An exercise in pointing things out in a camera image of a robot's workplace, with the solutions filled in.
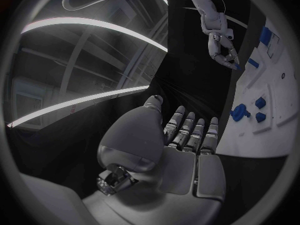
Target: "gray surface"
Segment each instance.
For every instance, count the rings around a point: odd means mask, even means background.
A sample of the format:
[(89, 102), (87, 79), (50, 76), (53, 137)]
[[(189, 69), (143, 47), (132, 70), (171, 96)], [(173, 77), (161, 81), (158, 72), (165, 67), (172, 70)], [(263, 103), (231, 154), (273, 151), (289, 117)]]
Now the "gray surface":
[(201, 155), (198, 158), (197, 197), (224, 202), (226, 194), (225, 173), (217, 155)]
[(29, 190), (51, 213), (69, 225), (99, 225), (70, 188), (21, 173)]
[(265, 23), (265, 15), (253, 3), (251, 3), (248, 28), (240, 50), (238, 51), (239, 66), (241, 70), (233, 70), (231, 73), (231, 80), (227, 94), (227, 99), (224, 105), (222, 115), (219, 119), (218, 141), (220, 141), (220, 139), (222, 138), (225, 127), (227, 125), (227, 121), (230, 116), (229, 112), (232, 109), (236, 93), (236, 83), (239, 80), (240, 76), (243, 74), (245, 70), (245, 64), (248, 61), (254, 47), (257, 47), (260, 43), (259, 38)]
[[(98, 160), (104, 159), (104, 165), (116, 163), (130, 169), (134, 172), (139, 172), (139, 165), (143, 166), (145, 171), (145, 164), (157, 164), (161, 158), (164, 148), (164, 132), (161, 126), (161, 113), (155, 109), (146, 107), (137, 107), (123, 116), (121, 116), (106, 132), (100, 142), (100, 146), (111, 148), (107, 154), (108, 157), (101, 155), (103, 149), (98, 150)], [(122, 156), (112, 155), (114, 151), (123, 152)], [(139, 160), (135, 159), (136, 168), (130, 165), (129, 162), (134, 156), (140, 159), (142, 164), (138, 164)]]
[(161, 156), (162, 183), (159, 190), (178, 195), (187, 194), (193, 178), (196, 155), (166, 147)]
[[(186, 161), (179, 162), (170, 160), (176, 156), (183, 156), (180, 161), (183, 161), (186, 154), (181, 151), (176, 151), (172, 147), (164, 147), (163, 155), (157, 166), (151, 171), (145, 173), (132, 173), (131, 175), (139, 180), (134, 186), (120, 191), (111, 196), (105, 196), (97, 191), (91, 196), (83, 200), (87, 209), (96, 218), (96, 220), (104, 225), (114, 224), (134, 224), (134, 225), (210, 225), (216, 219), (221, 202), (213, 199), (199, 198), (193, 195), (193, 185), (191, 180), (194, 180), (195, 174), (183, 177), (176, 176), (177, 183), (187, 183), (184, 186), (175, 185), (177, 191), (182, 188), (188, 188), (188, 193), (174, 194), (171, 192), (161, 192), (160, 186), (164, 183), (164, 179), (170, 179), (165, 176), (165, 167), (169, 165), (176, 166), (176, 169), (181, 173)], [(187, 161), (195, 161), (194, 157), (188, 155)]]

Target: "white robotic arm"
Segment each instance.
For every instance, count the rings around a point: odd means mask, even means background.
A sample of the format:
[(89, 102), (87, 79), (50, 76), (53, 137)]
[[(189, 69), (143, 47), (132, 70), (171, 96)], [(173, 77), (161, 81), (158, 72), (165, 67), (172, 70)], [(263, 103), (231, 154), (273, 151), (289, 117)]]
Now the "white robotic arm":
[[(212, 0), (192, 0), (201, 15), (201, 28), (208, 35), (208, 52), (210, 57), (219, 64), (236, 70), (239, 67), (237, 51), (231, 42), (233, 30), (227, 28), (225, 14), (217, 12)], [(221, 45), (228, 49), (229, 55), (221, 55)]]

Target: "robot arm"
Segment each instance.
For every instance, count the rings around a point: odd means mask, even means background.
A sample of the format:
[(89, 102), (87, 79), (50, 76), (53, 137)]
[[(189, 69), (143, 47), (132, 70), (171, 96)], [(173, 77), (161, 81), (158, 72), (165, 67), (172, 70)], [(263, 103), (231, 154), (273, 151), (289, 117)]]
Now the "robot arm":
[[(239, 58), (230, 39), (233, 39), (233, 30), (227, 28), (225, 14), (217, 12), (212, 0), (192, 0), (201, 15), (201, 28), (208, 35), (208, 52), (210, 57), (219, 64), (236, 70)], [(228, 49), (229, 55), (221, 55), (221, 46)]]

